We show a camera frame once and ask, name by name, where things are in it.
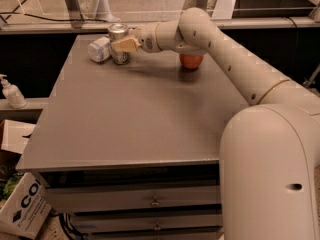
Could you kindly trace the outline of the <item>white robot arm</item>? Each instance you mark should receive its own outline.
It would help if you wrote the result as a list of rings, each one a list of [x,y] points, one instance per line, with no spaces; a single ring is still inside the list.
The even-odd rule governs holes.
[[[136,28],[112,47],[207,53],[248,102],[221,138],[224,240],[320,240],[317,95],[224,34],[199,8]]]

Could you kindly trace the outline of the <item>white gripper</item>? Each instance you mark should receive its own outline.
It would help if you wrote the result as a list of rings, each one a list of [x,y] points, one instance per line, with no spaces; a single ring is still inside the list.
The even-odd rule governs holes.
[[[135,53],[140,47],[148,53],[159,52],[160,48],[156,38],[158,25],[158,22],[149,23],[134,30],[129,30],[129,37],[112,41],[111,47],[115,52]]]

